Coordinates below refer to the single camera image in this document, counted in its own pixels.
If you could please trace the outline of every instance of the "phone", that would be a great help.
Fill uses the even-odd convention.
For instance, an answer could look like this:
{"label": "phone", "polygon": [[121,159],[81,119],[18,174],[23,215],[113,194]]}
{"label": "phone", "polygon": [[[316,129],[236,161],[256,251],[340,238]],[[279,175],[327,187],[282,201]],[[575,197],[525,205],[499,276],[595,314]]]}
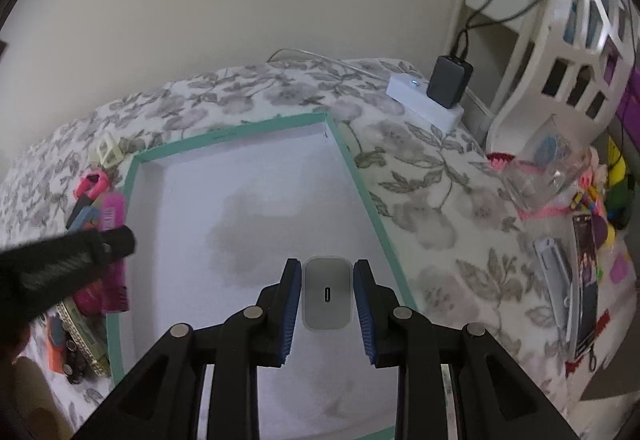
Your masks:
{"label": "phone", "polygon": [[573,217],[575,244],[577,249],[578,315],[574,359],[580,358],[596,337],[598,320],[598,278],[596,275],[597,256],[593,237],[593,217],[591,214],[576,214]]}
{"label": "phone", "polygon": [[545,276],[556,324],[569,341],[571,333],[569,316],[573,299],[571,290],[573,276],[570,263],[566,259],[560,241],[554,237],[537,239],[533,248]]}

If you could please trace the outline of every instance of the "metal screw head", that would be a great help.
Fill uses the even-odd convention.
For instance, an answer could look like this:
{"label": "metal screw head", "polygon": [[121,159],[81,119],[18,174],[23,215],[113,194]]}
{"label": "metal screw head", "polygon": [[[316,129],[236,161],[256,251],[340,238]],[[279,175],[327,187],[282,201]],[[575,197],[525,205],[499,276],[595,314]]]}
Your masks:
{"label": "metal screw head", "polygon": [[189,333],[189,326],[184,323],[173,325],[169,333],[176,339],[179,339]]}
{"label": "metal screw head", "polygon": [[394,308],[394,317],[396,319],[408,319],[412,314],[411,308],[407,308],[406,306]]}
{"label": "metal screw head", "polygon": [[466,325],[466,331],[468,331],[471,336],[481,337],[484,335],[486,328],[482,323],[469,323]]}
{"label": "metal screw head", "polygon": [[262,315],[262,308],[259,306],[247,306],[242,312],[242,315],[247,319],[257,319]]}

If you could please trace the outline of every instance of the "white cable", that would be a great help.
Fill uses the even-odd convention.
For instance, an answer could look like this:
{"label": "white cable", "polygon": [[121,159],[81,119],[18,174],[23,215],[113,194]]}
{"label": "white cable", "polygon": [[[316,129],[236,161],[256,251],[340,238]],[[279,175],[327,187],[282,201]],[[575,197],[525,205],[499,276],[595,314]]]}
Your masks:
{"label": "white cable", "polygon": [[376,78],[378,80],[386,81],[386,78],[382,78],[381,76],[377,76],[376,74],[371,73],[370,71],[361,70],[360,68],[356,68],[356,66],[351,66],[350,64],[347,64],[346,62],[343,62],[341,60],[335,60],[334,58],[329,58],[329,57],[326,57],[324,55],[315,54],[313,52],[307,52],[305,50],[299,50],[299,49],[296,49],[296,48],[281,48],[281,49],[277,50],[276,52],[273,52],[273,54],[271,54],[271,57],[269,57],[267,59],[267,62],[271,62],[273,60],[273,57],[278,55],[280,52],[285,52],[285,51],[286,52],[298,52],[299,54],[311,55],[312,57],[322,58],[322,59],[328,60],[329,62],[332,62],[334,64],[338,64],[339,66],[344,66],[345,68],[349,68],[350,70],[354,70],[354,71],[357,71],[358,73],[362,73],[362,74],[365,74],[367,76],[370,76],[371,78]]}

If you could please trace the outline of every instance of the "floral bedspread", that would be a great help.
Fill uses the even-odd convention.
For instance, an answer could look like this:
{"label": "floral bedspread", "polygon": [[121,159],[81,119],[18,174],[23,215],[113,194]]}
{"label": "floral bedspread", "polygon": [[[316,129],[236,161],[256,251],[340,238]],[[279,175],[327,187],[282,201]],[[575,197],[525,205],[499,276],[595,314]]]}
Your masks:
{"label": "floral bedspread", "polygon": [[[418,76],[391,59],[350,61],[382,77]],[[104,132],[126,159],[176,139],[274,116],[329,111],[369,187],[418,308],[433,322],[480,321],[564,410],[568,385],[558,331],[527,234],[482,150],[458,127],[444,135],[385,94],[376,80],[322,60],[205,73],[132,94],[63,125],[23,153],[0,185],[0,246],[64,231],[88,147]],[[70,386],[46,369],[42,326],[27,356],[44,369],[74,428],[109,391],[107,380]]]}

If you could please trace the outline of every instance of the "black cable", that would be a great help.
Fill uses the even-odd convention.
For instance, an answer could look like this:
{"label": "black cable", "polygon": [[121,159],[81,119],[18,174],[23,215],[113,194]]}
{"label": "black cable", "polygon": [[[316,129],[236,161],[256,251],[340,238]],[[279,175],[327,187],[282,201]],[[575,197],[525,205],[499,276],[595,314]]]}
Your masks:
{"label": "black cable", "polygon": [[[626,8],[629,12],[629,24],[631,28],[631,44],[634,47],[634,65],[631,67],[631,73],[634,73],[634,71],[636,71],[638,51],[636,50],[636,39],[634,37],[636,33],[634,32],[634,16],[631,12],[631,0],[626,0]],[[616,165],[618,165],[618,163],[622,159],[622,153],[625,150],[625,116],[626,116],[626,108],[629,106],[629,99],[631,98],[632,94],[633,93],[630,91],[629,94],[626,96],[625,106],[622,108],[622,115],[620,116],[620,149],[619,149],[620,153],[618,154],[618,158],[616,159],[615,163],[609,166],[609,171],[613,170],[613,168]]]}
{"label": "black cable", "polygon": [[518,17],[523,16],[524,14],[526,14],[527,12],[529,12],[532,8],[534,8],[537,4],[539,4],[541,1],[543,0],[533,0],[531,3],[529,3],[527,6],[525,6],[523,9],[519,10],[518,12],[514,13],[511,16],[508,17],[504,17],[503,19],[498,19],[495,21],[487,21],[487,22],[482,22],[482,23],[476,23],[475,25],[471,24],[471,21],[478,15],[480,15],[486,8],[487,6],[489,6],[489,4],[491,3],[491,1],[493,0],[486,0],[484,2],[484,4],[482,4],[481,7],[479,7],[477,10],[475,10],[470,16],[469,18],[466,20],[465,23],[465,27],[462,28],[459,32],[458,32],[458,36],[456,37],[456,41],[454,42],[454,44],[451,47],[451,50],[449,52],[449,54],[452,57],[456,57],[457,53],[458,53],[458,47],[460,45],[460,38],[462,37],[462,35],[464,34],[465,36],[465,47],[462,50],[462,54],[461,54],[461,59],[465,60],[466,59],[466,55],[468,54],[468,47],[469,47],[469,38],[468,38],[468,31],[469,30],[473,30],[475,28],[484,28],[486,26],[493,26],[493,25],[498,25],[498,24],[503,24],[503,23],[507,23],[509,21],[512,21],[514,19],[517,19]]}

